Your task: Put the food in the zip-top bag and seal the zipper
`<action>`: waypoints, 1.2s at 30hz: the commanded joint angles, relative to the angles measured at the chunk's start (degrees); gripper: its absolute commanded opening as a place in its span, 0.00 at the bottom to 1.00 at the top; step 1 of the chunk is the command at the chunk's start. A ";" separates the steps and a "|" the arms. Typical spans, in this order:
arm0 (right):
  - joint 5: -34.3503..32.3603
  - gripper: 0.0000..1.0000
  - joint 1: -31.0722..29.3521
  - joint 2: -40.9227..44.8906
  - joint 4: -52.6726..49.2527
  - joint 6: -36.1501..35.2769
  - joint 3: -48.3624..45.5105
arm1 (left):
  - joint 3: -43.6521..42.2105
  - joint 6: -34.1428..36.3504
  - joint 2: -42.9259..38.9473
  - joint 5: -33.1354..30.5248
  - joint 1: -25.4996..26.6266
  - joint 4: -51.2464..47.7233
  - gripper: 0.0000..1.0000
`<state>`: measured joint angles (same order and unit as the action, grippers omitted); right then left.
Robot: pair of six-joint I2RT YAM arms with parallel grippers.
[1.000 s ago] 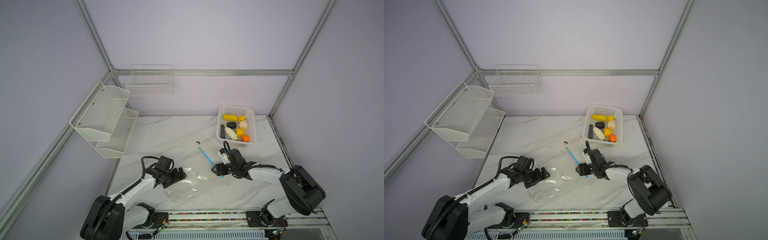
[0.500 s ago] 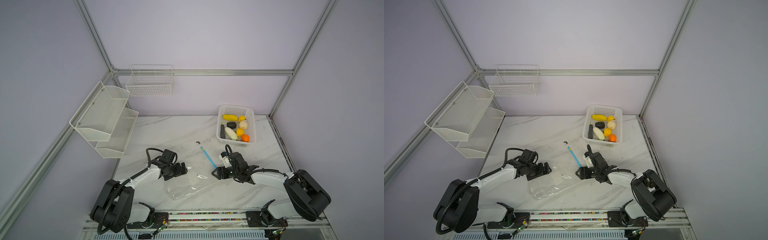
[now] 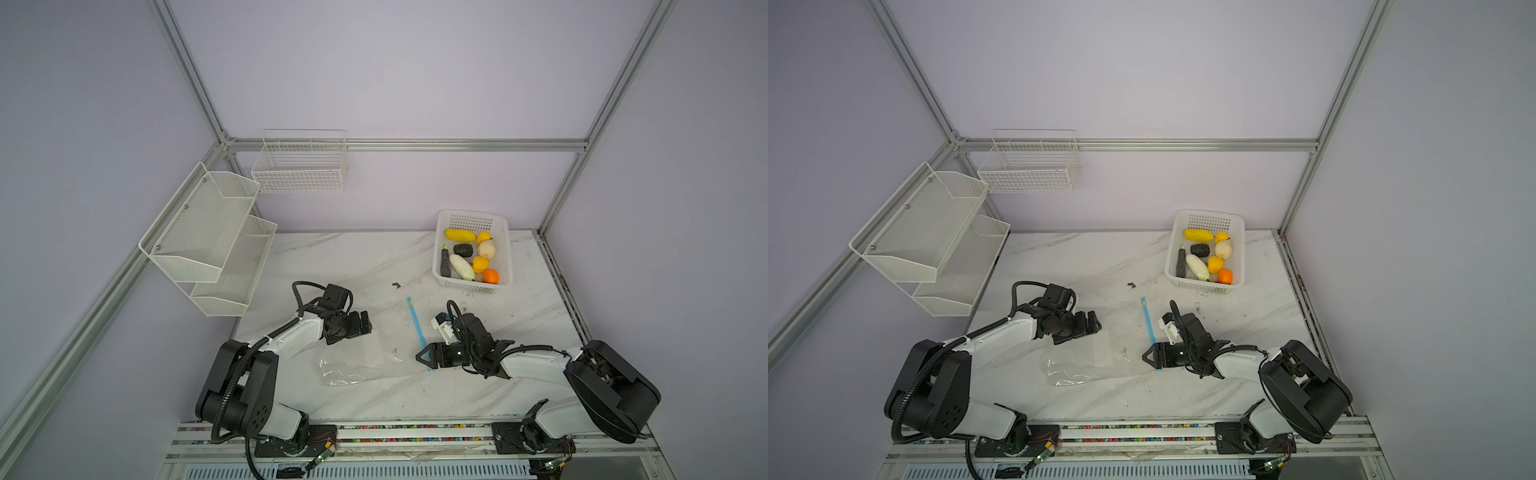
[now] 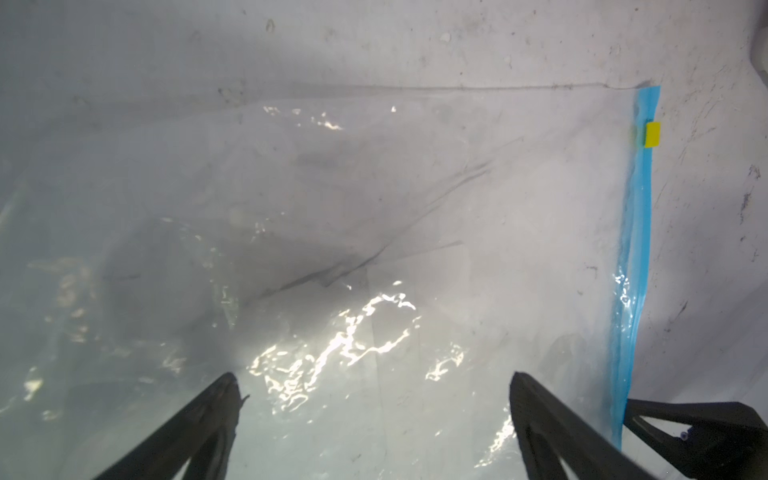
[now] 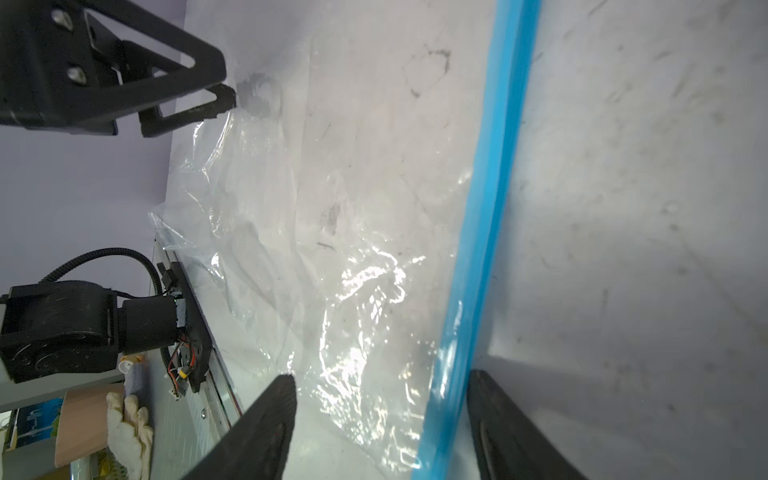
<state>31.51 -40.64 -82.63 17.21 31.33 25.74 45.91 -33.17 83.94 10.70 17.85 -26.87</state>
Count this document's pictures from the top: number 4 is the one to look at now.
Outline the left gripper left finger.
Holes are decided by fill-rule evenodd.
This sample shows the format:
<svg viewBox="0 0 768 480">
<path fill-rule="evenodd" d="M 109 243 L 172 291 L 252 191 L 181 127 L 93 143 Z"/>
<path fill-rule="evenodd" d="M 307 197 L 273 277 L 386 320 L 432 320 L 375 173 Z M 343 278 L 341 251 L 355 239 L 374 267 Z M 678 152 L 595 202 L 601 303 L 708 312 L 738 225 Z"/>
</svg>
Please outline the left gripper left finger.
<svg viewBox="0 0 768 480">
<path fill-rule="evenodd" d="M 180 409 L 100 479 L 224 479 L 244 399 L 227 372 Z"/>
</svg>

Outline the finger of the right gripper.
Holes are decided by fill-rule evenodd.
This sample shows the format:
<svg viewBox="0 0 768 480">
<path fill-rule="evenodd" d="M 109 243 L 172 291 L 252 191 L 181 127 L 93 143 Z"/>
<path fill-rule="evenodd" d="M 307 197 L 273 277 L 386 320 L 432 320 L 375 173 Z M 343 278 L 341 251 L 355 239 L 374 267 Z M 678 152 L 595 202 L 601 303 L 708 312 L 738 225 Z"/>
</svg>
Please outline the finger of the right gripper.
<svg viewBox="0 0 768 480">
<path fill-rule="evenodd" d="M 767 477 L 767 424 L 743 403 L 630 399 L 623 425 L 689 479 Z"/>
</svg>

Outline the clear zip top bag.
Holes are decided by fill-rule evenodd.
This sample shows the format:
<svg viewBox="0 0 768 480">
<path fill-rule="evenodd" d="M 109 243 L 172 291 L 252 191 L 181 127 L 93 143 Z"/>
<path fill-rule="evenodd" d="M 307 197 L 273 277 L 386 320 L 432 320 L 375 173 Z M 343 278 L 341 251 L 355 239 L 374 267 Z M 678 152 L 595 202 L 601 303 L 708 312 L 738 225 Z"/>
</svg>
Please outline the clear zip top bag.
<svg viewBox="0 0 768 480">
<path fill-rule="evenodd" d="M 217 377 L 233 479 L 517 479 L 508 386 L 621 437 L 657 88 L 82 100 L 1 137 L 1 475 Z"/>
</svg>

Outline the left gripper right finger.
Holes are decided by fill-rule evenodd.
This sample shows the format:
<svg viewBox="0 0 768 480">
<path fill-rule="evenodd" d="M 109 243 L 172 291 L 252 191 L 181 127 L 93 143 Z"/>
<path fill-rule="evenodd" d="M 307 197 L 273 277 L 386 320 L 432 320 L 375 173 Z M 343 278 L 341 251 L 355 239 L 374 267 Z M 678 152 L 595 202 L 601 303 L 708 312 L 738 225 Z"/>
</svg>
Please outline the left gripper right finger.
<svg viewBox="0 0 768 480">
<path fill-rule="evenodd" d="M 516 372 L 511 420 L 530 479 L 650 479 L 531 375 Z"/>
</svg>

